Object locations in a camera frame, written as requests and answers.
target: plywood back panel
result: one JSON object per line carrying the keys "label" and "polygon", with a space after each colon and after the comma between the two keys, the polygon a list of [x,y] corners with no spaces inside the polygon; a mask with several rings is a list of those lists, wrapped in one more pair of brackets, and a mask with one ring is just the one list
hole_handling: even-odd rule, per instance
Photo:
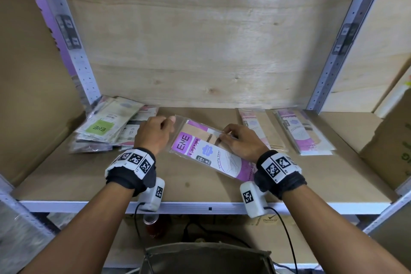
{"label": "plywood back panel", "polygon": [[175,107],[305,105],[352,0],[68,0],[100,91]]}
{"label": "plywood back panel", "polygon": [[373,111],[410,64],[411,0],[376,0],[323,111]]}
{"label": "plywood back panel", "polygon": [[0,174],[17,186],[83,108],[35,0],[0,4]]}

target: cardboard box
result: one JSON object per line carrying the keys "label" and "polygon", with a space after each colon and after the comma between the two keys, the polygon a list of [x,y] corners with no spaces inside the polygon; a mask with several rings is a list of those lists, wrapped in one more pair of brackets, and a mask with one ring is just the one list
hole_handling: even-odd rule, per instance
{"label": "cardboard box", "polygon": [[411,89],[378,126],[360,157],[398,194],[411,182]]}

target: wrist strap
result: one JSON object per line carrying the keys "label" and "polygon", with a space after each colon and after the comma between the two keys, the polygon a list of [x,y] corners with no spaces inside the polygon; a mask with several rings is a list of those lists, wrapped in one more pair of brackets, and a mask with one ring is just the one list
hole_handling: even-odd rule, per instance
{"label": "wrist strap", "polygon": [[265,152],[257,161],[257,169],[268,173],[275,183],[280,183],[286,175],[295,171],[301,173],[301,168],[290,156],[275,150]]}
{"label": "wrist strap", "polygon": [[136,176],[143,180],[146,173],[155,166],[155,157],[147,149],[136,148],[126,150],[110,164],[105,170],[104,176],[107,178],[109,171],[116,167],[125,167],[133,171]]}

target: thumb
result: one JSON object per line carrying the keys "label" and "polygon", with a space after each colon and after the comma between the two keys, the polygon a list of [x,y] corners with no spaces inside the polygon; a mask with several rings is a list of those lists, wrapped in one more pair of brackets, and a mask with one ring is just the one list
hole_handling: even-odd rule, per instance
{"label": "thumb", "polygon": [[163,128],[162,130],[166,132],[173,132],[174,130],[174,122],[176,121],[175,116],[170,116],[166,120],[163,121]]}
{"label": "thumb", "polygon": [[233,146],[234,142],[236,141],[234,138],[229,136],[228,134],[222,133],[219,136],[220,140],[227,144],[230,148]]}

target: perforated metal upright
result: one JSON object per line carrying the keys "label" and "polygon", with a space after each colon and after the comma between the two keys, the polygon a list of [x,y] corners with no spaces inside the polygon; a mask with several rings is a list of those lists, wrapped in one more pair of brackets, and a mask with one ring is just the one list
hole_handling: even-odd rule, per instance
{"label": "perforated metal upright", "polygon": [[[317,114],[321,112],[327,96],[332,90],[338,74],[344,66],[344,61],[360,31],[362,23],[367,17],[374,0],[353,0],[347,15],[337,34],[335,43],[326,60],[326,64],[317,82],[315,90],[308,103],[307,110],[313,110]],[[40,8],[44,21],[52,32],[64,65],[73,78],[77,89],[80,92],[82,103],[90,106],[100,98],[100,91],[94,78],[86,50],[79,37],[74,19],[66,0],[36,0]],[[372,222],[364,231],[371,232],[378,225],[383,223],[397,210],[401,209],[411,200],[411,181],[401,186],[397,193],[401,196],[394,204],[386,208],[382,214]],[[19,202],[10,196],[13,187],[4,179],[0,178],[0,200],[10,208],[18,212],[25,220],[34,225],[44,235],[52,237],[53,233],[39,222],[32,212],[78,212],[87,202],[47,202],[47,201],[22,201]],[[136,202],[131,202],[127,208],[127,213],[133,213]],[[288,213],[284,204],[275,203],[275,208],[280,213]],[[243,204],[238,203],[187,203],[185,207],[181,203],[165,203],[160,208],[160,213],[192,213],[207,214],[212,208],[213,214],[246,214]],[[344,208],[339,207],[339,212],[344,212]],[[299,264],[300,268],[313,267],[315,265]]]}

